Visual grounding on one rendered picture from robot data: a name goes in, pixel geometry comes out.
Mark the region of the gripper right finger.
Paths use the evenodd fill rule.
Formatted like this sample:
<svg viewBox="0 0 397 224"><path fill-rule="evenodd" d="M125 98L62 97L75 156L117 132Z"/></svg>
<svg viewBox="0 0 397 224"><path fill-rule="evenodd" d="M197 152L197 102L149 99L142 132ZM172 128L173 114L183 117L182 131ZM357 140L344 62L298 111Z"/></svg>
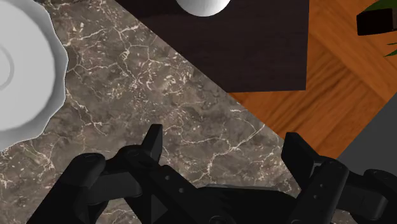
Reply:
<svg viewBox="0 0 397 224"><path fill-rule="evenodd" d="M359 175L319 155L296 132L288 132L282 161L301 189L286 224L330 224L337 209L357 224L397 224L397 176L368 169Z"/></svg>

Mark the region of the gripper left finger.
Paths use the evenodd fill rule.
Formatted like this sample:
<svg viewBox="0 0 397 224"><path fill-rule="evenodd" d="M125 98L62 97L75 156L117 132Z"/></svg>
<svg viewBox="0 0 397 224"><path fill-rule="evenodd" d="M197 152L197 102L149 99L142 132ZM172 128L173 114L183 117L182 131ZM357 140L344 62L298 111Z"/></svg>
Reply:
<svg viewBox="0 0 397 224"><path fill-rule="evenodd" d="M109 201L124 199L141 224L236 224L219 203L168 165L160 165L162 125L142 144L74 157L27 224L96 224Z"/></svg>

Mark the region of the white scalloped plate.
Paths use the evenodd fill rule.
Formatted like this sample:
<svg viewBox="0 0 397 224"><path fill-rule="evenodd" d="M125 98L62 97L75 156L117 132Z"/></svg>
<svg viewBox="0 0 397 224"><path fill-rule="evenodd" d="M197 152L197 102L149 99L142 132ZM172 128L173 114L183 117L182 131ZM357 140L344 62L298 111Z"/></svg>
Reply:
<svg viewBox="0 0 397 224"><path fill-rule="evenodd" d="M0 151L40 136L66 100L67 51L34 0L0 0Z"/></svg>

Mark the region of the potted plant in black pot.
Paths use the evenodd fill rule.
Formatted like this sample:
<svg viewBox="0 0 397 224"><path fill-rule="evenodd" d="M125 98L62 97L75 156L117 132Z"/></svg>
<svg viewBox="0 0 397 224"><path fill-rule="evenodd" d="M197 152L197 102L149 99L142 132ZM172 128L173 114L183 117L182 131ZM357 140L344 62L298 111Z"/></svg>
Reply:
<svg viewBox="0 0 397 224"><path fill-rule="evenodd" d="M397 31L397 0L376 0L356 15L358 36Z"/></svg>

